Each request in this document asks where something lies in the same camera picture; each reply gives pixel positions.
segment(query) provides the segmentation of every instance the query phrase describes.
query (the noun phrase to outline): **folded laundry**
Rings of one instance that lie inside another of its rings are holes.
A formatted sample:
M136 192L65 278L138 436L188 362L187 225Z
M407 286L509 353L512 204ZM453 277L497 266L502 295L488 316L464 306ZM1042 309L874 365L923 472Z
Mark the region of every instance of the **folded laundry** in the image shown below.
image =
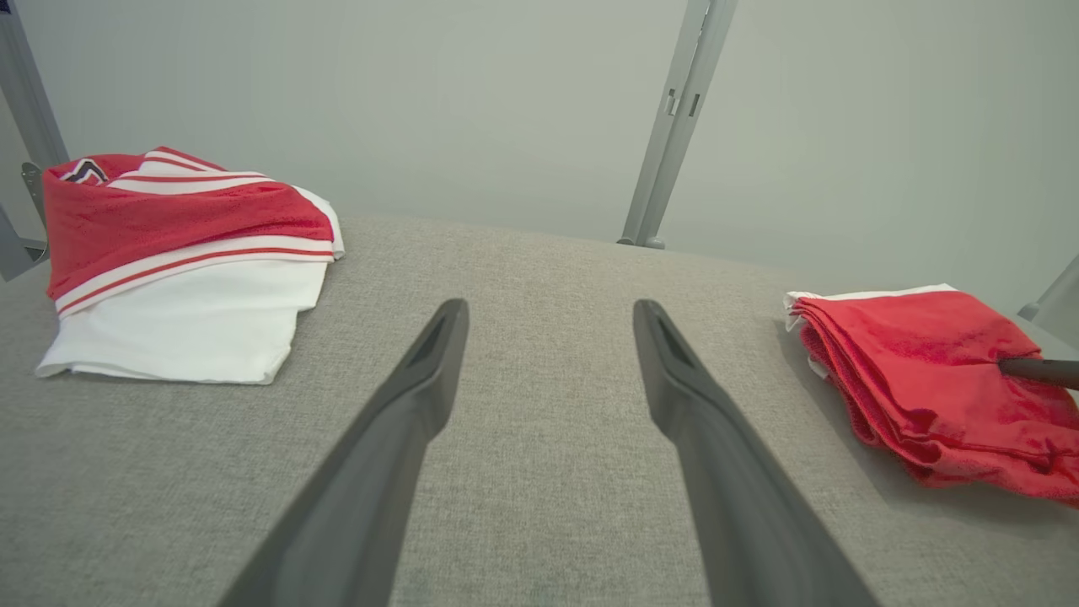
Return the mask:
M1063 388L1000 372L1002 359L1041 358L1013 322L948 285L795 291L784 306L855 434L919 482L982 481L1079 506L1079 411Z
M269 384L344 254L328 202L169 148L43 175L59 331L38 367Z

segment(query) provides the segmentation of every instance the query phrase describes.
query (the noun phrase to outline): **white stripe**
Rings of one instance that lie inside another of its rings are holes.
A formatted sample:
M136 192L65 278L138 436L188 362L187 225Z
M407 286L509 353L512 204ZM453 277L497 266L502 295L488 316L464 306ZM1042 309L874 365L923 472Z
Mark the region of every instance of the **white stripe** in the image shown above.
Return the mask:
M217 170L217 168L214 168L213 166L206 166L205 164L195 162L193 160L188 160L181 155L176 155L175 153L163 152L160 150L148 151L146 152L144 157L146 157L147 160L151 157L164 157L165 160L172 160L173 162L180 162L196 170Z
M152 268L161 266L161 265L167 265L168 263L174 263L174 262L177 262L177 261L182 261L183 259L190 259L192 257L199 257L199 256L202 256L202 254L208 254L208 253L211 253L211 252L222 252L222 251L228 251L228 250L243 250L245 248L271 248L271 247L272 248L293 248L293 249L297 249L297 250L310 250L310 251L316 251L316 252L323 252L323 251L332 252L332 250L333 250L332 246L333 246L332 243L330 243L328 240L325 240L325 239L311 239L311 238L303 238L303 237L298 237L298 236L270 236L270 235L267 235L267 236L242 236L242 237L237 237L237 238L228 238L228 239L219 239L219 240L214 240L214 242L205 242L205 243L202 243L202 244L196 244L194 246L188 246L188 247L185 247L185 248L177 248L176 250L169 250L167 252L159 252L158 254L151 254L149 257L144 257L142 259L138 259L136 261L132 261L131 263L124 263L123 265L120 265L119 267L113 267L113 268L111 268L111 270L109 270L107 272L103 272L103 273L100 273L100 274L98 274L98 275L90 278L88 280L80 284L79 286L72 288L68 292L64 293L64 295L62 295L60 298L58 298L56 300L56 309L59 311L59 309L64 308L65 306L69 305L69 303L71 303L72 301L76 301L76 300L78 300L78 299L80 299L82 296L85 296L86 294L88 294L91 292L94 292L95 290L97 290L99 288L106 287L106 286L108 286L108 285L110 285L110 284L112 284L112 282L114 282L117 280L123 279L123 278L125 278L127 276L131 276L131 275L134 275L134 274L138 274L138 273L141 273L141 272L145 272L145 271L148 271L148 270L152 270ZM279 257L281 254L290 254L290 253L256 252L256 253L250 253L250 254L254 254L255 259L282 259L283 257ZM207 259L206 261L216 260L214 262L221 263L221 262L224 262L224 261L235 260L235 259L237 259L240 257L241 256L213 257L210 259ZM292 259L292 258L296 258L296 257L301 257L301 258L305 258L308 260L315 260L315 261L325 261L326 260L323 257L313 257L313 256L310 256L310 254L291 254L290 257L285 257L285 258ZM179 265L179 266L177 266L177 268L178 268L178 271L186 271L186 270L179 268L179 267L191 268L192 266L201 266L201 265L194 265L194 263L192 263L192 264ZM162 277L162 276L160 274L155 273L155 274L152 274L152 275L149 275L149 276L146 276L146 277L150 278L150 279L156 279L158 277ZM110 290L109 293L120 292L121 290L125 290L126 288L128 288L127 285L131 285L133 282L139 281L140 279L142 279L142 278L138 278L136 280L132 280L129 282L125 282L124 285L121 285L121 286L117 287L120 290ZM80 303L80 305L77 306L76 308L82 309L83 307L84 306L82 306L81 303Z
M830 375L828 373L828 368L822 365L820 361L818 361L812 357L809 357L806 360L809 362L809 371L814 372L817 375L817 377L821 380L828 380L828 376Z
M115 177L115 180L136 178L136 177L154 177L154 178L168 179L166 181L160 181L162 183L187 183L191 181L221 181L230 177L234 179L249 179L255 177L258 177L260 179L270 178L261 173L255 173L251 170L245 170L243 173L226 173L222 170L215 170L210 173L209 170L191 170L188 173L183 173L182 175L177 175L175 173L170 175L160 175L158 173L139 169L139 170L129 170L127 173L124 173Z
M156 162L153 160L146 160L142 164L139 164L138 170L132 171L135 175L161 175L161 176L182 176L182 175L203 175L206 171L199 168L188 168L185 166L177 166L175 164L169 164L167 162Z
M137 181L135 179L117 179L111 181L108 187L145 194L193 194L267 181L273 182L273 179L269 177L237 177L235 179L196 181Z
M783 295L783 311L787 312L787 331L794 331L800 329L806 323L802 317L791 316L791 311L794 309L794 303L803 298L808 296L810 299L828 299L831 301L845 301L848 299L873 299L874 296L901 296L903 294L918 294L920 292L935 292L940 290L958 290L948 284L930 284L927 286L916 286L914 288L905 288L903 290L859 290L855 292L844 292L841 294L817 294L816 292L806 292L804 290L791 290Z
M300 192L300 195L303 197L310 199L311 204L314 204L315 208L320 210L330 220L330 226L333 227L333 258L340 259L344 257L344 236L341 235L341 223L338 222L337 212L330 206L330 203L323 196L303 188L292 185L292 189Z
M64 318L38 367L141 380L269 384L326 263L221 263L142 285Z
M79 171L82 169L83 164L86 164L87 162L90 164L94 165L94 168L97 168L98 170L100 170L101 175L105 175L105 170L100 166L98 166L96 162L94 162L90 157L83 157L83 158L79 160L79 162L77 162L74 164L74 168L72 168L71 170L68 170L67 173L65 173L64 175L60 176L60 181L67 181L71 177L74 177L76 175L78 175ZM81 182L85 181L91 175L97 176L103 181L105 181L105 180L108 179L107 176L103 178L100 175L98 175L97 170L87 170L85 175L83 175L81 178L79 178L74 182L76 183L81 183Z
M110 288L104 290L93 296L86 298L84 301L80 301L77 305L71 306L67 311L59 314L60 319L66 319L69 316L85 311L95 303L101 300L108 299L113 294L119 294L125 292L133 288L137 288L152 281L156 281L161 278L166 278L168 276L174 276L176 274L181 274L183 272L190 272L191 270L197 270L200 267L206 267L208 265L217 265L219 263L231 263L233 261L256 261L256 260L275 260L275 261L301 261L306 263L319 262L329 263L333 259L329 256L311 256L311 254L300 254L295 252L245 252L240 254L227 254L221 257L210 257L209 259L202 259L200 261L192 261L191 263L185 263L182 265L177 265L175 267L169 267L167 270L162 270L160 272L154 272L146 276L135 278L133 280L125 281L122 285L118 285L115 288Z

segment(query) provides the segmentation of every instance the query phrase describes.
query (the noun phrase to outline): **red cloth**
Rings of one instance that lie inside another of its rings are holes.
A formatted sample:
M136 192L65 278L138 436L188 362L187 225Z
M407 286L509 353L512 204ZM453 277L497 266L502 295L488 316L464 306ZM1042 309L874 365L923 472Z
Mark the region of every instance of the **red cloth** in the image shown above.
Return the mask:
M959 291L803 296L793 313L855 434L919 482L982 481L1079 505L1079 411L1062 388L1000 373L997 361L1040 350L984 303Z
M191 163L156 157L155 153ZM146 162L167 163L180 171L144 175L139 168ZM244 176L263 180L213 189L215 182ZM53 268L47 292L57 300L104 272L202 243L259 235L333 239L326 215L288 183L259 174L226 173L216 164L170 148L141 155L103 154L71 161L46 170L42 181ZM120 189L118 181L162 185L202 182L207 191L146 193Z

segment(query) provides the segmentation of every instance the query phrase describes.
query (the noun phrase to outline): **red stripe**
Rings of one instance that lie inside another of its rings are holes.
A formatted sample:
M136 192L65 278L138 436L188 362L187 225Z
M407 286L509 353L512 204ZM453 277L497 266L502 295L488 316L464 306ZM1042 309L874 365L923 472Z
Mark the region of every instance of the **red stripe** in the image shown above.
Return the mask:
M146 157L146 156L144 156L142 157L142 162L164 162L165 164L173 164L175 166L181 166L183 168L187 168L188 170L201 170L203 173L206 171L205 168L200 168L197 166L191 166L190 164L186 164L186 163L182 163L182 162L177 162L177 161L168 158L168 157Z
M264 247L261 247L261 248L242 248L242 249L238 249L238 250L219 250L217 252L207 252L206 254L200 254L197 257L191 257L189 259L180 259L179 261L173 261L172 263L165 263L164 265L158 265L156 267L151 267L149 270L144 270L141 272L132 274L129 276L122 277L122 278L113 281L112 284L103 286L101 288L98 288L97 290L94 290L93 292L84 294L84 295L80 296L79 299L76 299L74 301L68 303L67 306L60 308L60 311L59 311L58 314L63 315L64 312L67 311L68 308L70 308L72 306L76 306L76 305L78 305L78 303L82 303L83 301L85 301L85 300L87 300L87 299L90 299L92 296L96 296L96 295L105 292L106 290L115 288L115 287L118 287L120 285L123 285L123 284L127 284L127 282L129 282L132 280L141 278L144 276L148 276L148 275L153 274L155 272L161 272L161 271L164 271L164 270L170 270L173 267L177 267L179 265L185 265L187 263L193 263L195 261L202 261L203 259L211 259L214 257L226 257L226 256L231 256L231 254L246 254L248 252L289 252L289 253L296 253L296 254L311 254L313 257L319 257L319 256L329 256L329 257L332 257L333 256L333 251L331 251L331 250L300 250L298 248L283 248L283 247L277 247L277 246L264 246Z
M233 175L217 175L214 173L207 173L205 175L191 175L191 176L173 176L173 177L161 177L156 175L121 175L117 181L121 179L131 179L132 181L160 181L164 183L189 183L193 181L220 181L221 179L269 179L265 175L260 175L258 173L236 173Z
M223 166L218 166L218 165L214 164L213 162L206 162L205 160L203 160L201 157L195 157L195 156L193 156L193 155L191 155L189 153L183 153L181 151L174 150L173 148L166 148L165 146L162 146L162 147L155 149L154 151L163 151L163 152L170 153L173 155L178 155L178 156L180 156L180 157L182 157L185 160L190 160L191 162L196 162L199 164L202 164L203 166L209 166L210 168L214 168L215 170L224 170Z

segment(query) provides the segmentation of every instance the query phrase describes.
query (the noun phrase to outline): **red and white fabric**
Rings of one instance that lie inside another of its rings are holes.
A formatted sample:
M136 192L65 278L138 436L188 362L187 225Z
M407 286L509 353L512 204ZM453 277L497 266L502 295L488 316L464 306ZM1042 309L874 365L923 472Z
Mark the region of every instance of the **red and white fabric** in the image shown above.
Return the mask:
M784 307L858 439L894 453L916 480L1079 506L1079 411L1067 390L1000 373L998 361L1040 349L976 298L948 285L794 291Z
M344 253L328 202L158 148L43 176L58 335L38 375L269 384Z

